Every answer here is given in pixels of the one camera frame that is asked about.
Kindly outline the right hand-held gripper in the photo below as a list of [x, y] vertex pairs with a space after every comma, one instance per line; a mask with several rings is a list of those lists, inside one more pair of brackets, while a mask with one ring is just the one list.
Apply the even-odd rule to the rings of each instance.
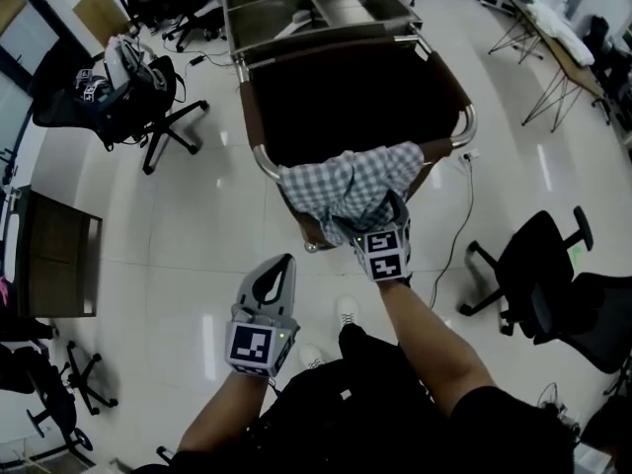
[[334, 226], [352, 238], [360, 266], [372, 282], [405, 280], [409, 276], [410, 222], [409, 210], [396, 192], [389, 190], [385, 199], [390, 206], [389, 225], [381, 230], [356, 230], [347, 220], [334, 217]]

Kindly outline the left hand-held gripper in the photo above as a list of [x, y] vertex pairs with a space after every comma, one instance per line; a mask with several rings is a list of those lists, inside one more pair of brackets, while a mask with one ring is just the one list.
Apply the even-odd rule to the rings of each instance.
[[226, 325], [225, 360], [234, 371], [277, 376], [300, 330], [288, 317], [293, 310], [295, 281], [296, 262], [288, 253], [265, 260], [244, 277], [238, 304]]

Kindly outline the checkered grey cloth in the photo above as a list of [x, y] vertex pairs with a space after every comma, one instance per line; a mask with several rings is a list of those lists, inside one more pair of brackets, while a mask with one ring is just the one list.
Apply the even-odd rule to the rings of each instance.
[[403, 142], [368, 151], [347, 150], [323, 163], [279, 167], [280, 186], [292, 207], [311, 215], [328, 244], [347, 242], [333, 219], [340, 217], [357, 231], [388, 224], [393, 209], [389, 192], [403, 197], [422, 170], [420, 146]]

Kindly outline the brown laundry hamper bag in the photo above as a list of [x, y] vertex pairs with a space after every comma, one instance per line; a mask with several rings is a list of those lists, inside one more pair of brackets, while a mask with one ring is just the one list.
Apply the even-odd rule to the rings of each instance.
[[240, 64], [240, 94], [255, 160], [275, 182], [280, 167], [410, 140], [431, 166], [470, 143], [473, 103], [422, 39], [362, 39]]

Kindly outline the person's right forearm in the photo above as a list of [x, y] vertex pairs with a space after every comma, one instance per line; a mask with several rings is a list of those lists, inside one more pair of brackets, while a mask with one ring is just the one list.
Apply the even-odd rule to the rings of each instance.
[[415, 291], [397, 280], [377, 287], [402, 351], [445, 415], [471, 391], [495, 385], [474, 349]]

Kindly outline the person's left forearm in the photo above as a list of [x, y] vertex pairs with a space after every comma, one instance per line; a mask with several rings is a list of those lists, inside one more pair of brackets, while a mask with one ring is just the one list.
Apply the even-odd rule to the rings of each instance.
[[213, 453], [235, 442], [260, 416], [268, 382], [232, 371], [189, 425], [178, 451]]

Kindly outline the white shoe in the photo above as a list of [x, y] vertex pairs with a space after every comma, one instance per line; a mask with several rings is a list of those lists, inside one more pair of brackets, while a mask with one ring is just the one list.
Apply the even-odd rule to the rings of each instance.
[[348, 295], [340, 297], [336, 307], [342, 328], [348, 325], [359, 325], [359, 305], [353, 297]]
[[315, 345], [305, 344], [299, 348], [299, 360], [306, 369], [315, 369], [326, 363], [321, 350]]

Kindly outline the person's black clothing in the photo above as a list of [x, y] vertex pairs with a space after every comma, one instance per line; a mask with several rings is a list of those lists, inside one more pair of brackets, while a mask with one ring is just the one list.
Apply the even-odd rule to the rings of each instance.
[[357, 326], [339, 345], [236, 440], [132, 474], [574, 474], [572, 434], [552, 413], [483, 386], [444, 414], [400, 348]]

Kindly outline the wooden hairpin-leg table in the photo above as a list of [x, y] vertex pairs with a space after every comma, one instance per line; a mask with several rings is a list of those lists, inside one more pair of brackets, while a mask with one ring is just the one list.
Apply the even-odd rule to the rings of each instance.
[[529, 56], [544, 60], [545, 56], [537, 51], [539, 46], [543, 46], [557, 66], [549, 84], [520, 124], [526, 126], [551, 108], [555, 108], [551, 128], [551, 132], [555, 132], [583, 93], [592, 97], [593, 107], [598, 103], [604, 103], [605, 93], [591, 69], [588, 66], [581, 66], [558, 39], [551, 38], [536, 24], [536, 19], [527, 10], [526, 3], [519, 0], [509, 2], [513, 6], [513, 22], [487, 54], [493, 55], [510, 48], [519, 53], [518, 63], [522, 64]]

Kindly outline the white cloth pile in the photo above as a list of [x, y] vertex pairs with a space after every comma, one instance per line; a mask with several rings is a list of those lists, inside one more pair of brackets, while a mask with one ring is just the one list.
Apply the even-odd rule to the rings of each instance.
[[589, 48], [553, 9], [536, 1], [526, 5], [526, 12], [546, 36], [563, 45], [578, 65], [590, 67], [594, 64], [594, 57]]

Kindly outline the white headset device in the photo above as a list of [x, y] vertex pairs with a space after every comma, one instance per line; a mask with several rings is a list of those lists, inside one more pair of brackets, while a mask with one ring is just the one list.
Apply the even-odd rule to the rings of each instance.
[[105, 49], [105, 66], [109, 81], [118, 89], [131, 78], [151, 80], [146, 56], [153, 57], [153, 50], [139, 39], [127, 35], [117, 35], [109, 39]]

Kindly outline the spare gripper device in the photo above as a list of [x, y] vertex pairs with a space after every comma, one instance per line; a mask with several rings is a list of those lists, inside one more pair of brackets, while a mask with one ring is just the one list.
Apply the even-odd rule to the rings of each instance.
[[94, 103], [100, 100], [108, 87], [105, 77], [95, 75], [92, 69], [83, 68], [75, 76], [73, 93], [83, 102]]

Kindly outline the brown cardboard sheet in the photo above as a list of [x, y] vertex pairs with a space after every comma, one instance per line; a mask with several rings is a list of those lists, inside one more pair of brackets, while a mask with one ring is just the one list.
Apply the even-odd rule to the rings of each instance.
[[131, 23], [115, 0], [79, 0], [73, 12], [95, 40], [106, 47], [110, 38], [130, 31]]

